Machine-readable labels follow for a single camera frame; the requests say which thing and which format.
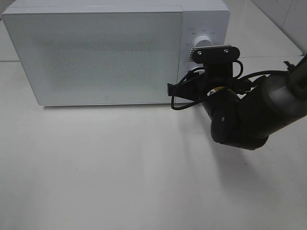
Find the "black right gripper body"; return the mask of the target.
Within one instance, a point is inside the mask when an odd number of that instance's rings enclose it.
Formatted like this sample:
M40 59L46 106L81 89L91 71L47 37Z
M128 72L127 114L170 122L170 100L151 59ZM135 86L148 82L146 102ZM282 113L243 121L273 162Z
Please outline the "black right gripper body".
M190 101L204 99L210 90L230 85L231 78L208 77L205 74L187 74L184 80L184 99Z

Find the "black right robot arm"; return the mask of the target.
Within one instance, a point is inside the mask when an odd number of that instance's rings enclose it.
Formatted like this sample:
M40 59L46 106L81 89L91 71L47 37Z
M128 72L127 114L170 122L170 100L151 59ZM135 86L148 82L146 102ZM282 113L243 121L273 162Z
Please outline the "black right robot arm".
M190 70L168 95L202 104L217 143L241 149L262 147L269 136L307 115L307 60L287 63L287 70L233 75L236 57L206 58L200 51Z

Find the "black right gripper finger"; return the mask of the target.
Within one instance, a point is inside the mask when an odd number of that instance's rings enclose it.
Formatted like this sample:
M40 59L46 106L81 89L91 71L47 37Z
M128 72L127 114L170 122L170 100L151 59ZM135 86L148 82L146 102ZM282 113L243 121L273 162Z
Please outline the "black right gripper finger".
M172 97L191 98L192 92L185 84L167 84L167 94Z

